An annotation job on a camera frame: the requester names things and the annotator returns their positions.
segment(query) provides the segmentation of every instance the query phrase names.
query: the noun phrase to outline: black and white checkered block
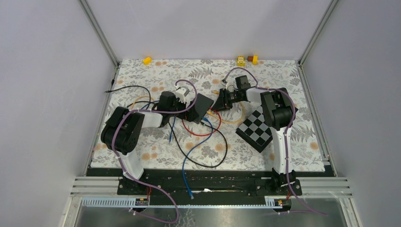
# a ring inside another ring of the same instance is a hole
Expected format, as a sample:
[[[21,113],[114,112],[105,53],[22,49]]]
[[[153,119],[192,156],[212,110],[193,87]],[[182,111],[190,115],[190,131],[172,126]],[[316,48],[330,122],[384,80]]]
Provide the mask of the black and white checkered block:
[[[236,133],[259,153],[273,140],[262,113],[262,106],[259,106],[236,130]]]

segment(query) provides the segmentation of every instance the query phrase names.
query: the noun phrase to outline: black cable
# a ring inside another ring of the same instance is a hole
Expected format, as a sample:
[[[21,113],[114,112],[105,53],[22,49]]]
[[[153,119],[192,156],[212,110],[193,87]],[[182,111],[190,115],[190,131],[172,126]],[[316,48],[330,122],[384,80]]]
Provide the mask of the black cable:
[[[194,160],[190,159],[190,158],[185,154],[185,152],[183,151],[183,149],[180,147],[180,144],[178,143],[177,137],[176,137],[176,135],[175,135],[175,132],[174,132],[173,127],[171,126],[170,122],[168,123],[168,125],[170,125],[170,128],[171,128],[171,130],[173,131],[173,135],[174,135],[174,138],[175,138],[175,142],[177,143],[178,148],[180,149],[181,153],[182,153],[185,157],[187,157],[188,160],[190,160],[191,162],[193,162],[193,163],[195,163],[195,164],[197,164],[197,165],[199,165],[199,166],[202,166],[202,167],[206,167],[206,168],[216,168],[217,166],[221,165],[221,164],[224,162],[224,160],[226,159],[227,152],[228,152],[227,140],[226,140],[226,138],[224,137],[224,135],[223,135],[219,130],[217,130],[217,129],[213,128],[213,127],[210,127],[210,126],[206,125],[206,124],[203,123],[203,122],[200,122],[200,123],[201,123],[202,125],[206,126],[206,127],[212,128],[212,129],[216,130],[218,133],[220,133],[220,135],[221,135],[221,136],[223,137],[223,139],[224,139],[224,142],[226,143],[226,152],[225,152],[225,154],[224,154],[224,157],[223,157],[223,159],[222,159],[217,165],[215,165],[215,166],[207,166],[207,165],[204,165],[204,164],[201,164],[201,163],[197,163],[197,162],[195,162]]]
[[[152,110],[155,110],[158,104],[159,104],[159,103],[155,103],[155,104],[152,106]]]
[[[150,103],[152,102],[152,97],[150,96],[149,89],[147,89],[146,87],[143,87],[143,86],[139,86],[139,85],[129,85],[129,86],[121,87],[121,88],[116,89],[116,90],[108,90],[108,91],[105,91],[105,93],[111,93],[111,92],[114,92],[114,91],[119,91],[119,90],[124,89],[124,88],[129,88],[129,87],[141,87],[141,88],[145,89],[149,94],[149,102]]]
[[[149,102],[149,101],[137,101],[136,103],[150,103],[150,104],[156,105],[158,102],[159,102],[159,101],[153,101],[153,102]]]

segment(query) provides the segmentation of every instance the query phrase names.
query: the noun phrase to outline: patterned mat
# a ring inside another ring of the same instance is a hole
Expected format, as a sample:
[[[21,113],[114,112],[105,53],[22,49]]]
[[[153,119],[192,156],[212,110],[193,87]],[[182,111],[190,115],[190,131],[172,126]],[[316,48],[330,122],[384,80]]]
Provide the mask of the patterned mat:
[[[178,79],[188,79],[193,82],[199,93],[216,100],[217,95],[212,90],[222,88],[221,79],[227,72],[236,67],[235,60],[153,60],[149,65],[144,65],[141,60],[124,60],[114,89],[127,85],[141,85],[149,88],[152,97],[157,100],[162,91],[174,90],[174,83]],[[299,109],[294,121],[291,148],[292,161],[296,171],[324,171],[324,166],[316,141],[316,135],[312,125],[312,116],[306,104],[301,81],[296,70],[295,61],[259,61],[258,65],[247,62],[246,68],[259,80],[260,87],[285,87],[296,107]],[[235,70],[227,79],[234,83],[236,76],[247,75],[246,72]],[[251,85],[254,81],[249,76]],[[141,88],[126,88],[112,93],[107,108],[104,122],[110,117],[117,106],[127,106],[137,97],[147,95]],[[194,93],[188,94],[190,100]],[[273,143],[259,153],[240,138],[236,128],[258,108],[258,104],[243,102],[245,117],[235,124],[222,123],[220,131],[228,141],[228,155],[225,162],[217,167],[218,170],[271,170],[274,160]],[[230,111],[221,112],[223,120],[235,121],[242,115],[239,104],[234,104]],[[206,115],[213,125],[217,127],[218,120]],[[186,122],[187,126],[195,133],[209,133],[209,129]],[[188,152],[195,144],[204,138],[190,135],[177,120],[174,131],[179,143],[185,152]],[[136,151],[144,168],[181,169],[183,155],[179,151],[175,141],[168,142],[170,129],[164,128],[143,129],[139,137]],[[206,165],[218,163],[224,155],[225,144],[222,137],[216,133],[207,142],[197,147],[190,157]],[[108,150],[100,139],[94,147],[91,167],[120,167],[114,153]],[[204,169],[187,161],[186,169]]]

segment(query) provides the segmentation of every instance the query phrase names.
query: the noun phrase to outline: yellow block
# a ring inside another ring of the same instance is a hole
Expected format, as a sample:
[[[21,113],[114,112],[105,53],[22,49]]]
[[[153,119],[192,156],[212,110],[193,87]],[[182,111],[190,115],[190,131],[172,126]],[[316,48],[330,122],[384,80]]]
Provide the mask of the yellow block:
[[[144,63],[145,65],[148,65],[151,61],[152,61],[152,59],[151,59],[150,57],[147,57],[147,58],[145,58],[145,59],[143,60],[143,63]]]
[[[245,66],[245,59],[243,56],[237,57],[237,66],[244,67]]]
[[[253,56],[252,64],[254,64],[254,65],[258,64],[258,56],[257,55]]]

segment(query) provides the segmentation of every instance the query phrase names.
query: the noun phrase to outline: white wall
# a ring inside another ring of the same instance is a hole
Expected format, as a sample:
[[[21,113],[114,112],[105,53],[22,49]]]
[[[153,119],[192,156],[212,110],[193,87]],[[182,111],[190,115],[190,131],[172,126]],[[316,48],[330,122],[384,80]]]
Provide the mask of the white wall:
[[[113,66],[78,1],[0,2],[0,226],[57,226]]]
[[[399,226],[401,2],[340,1],[305,72],[365,227]]]
[[[89,0],[119,60],[299,59],[330,0]]]

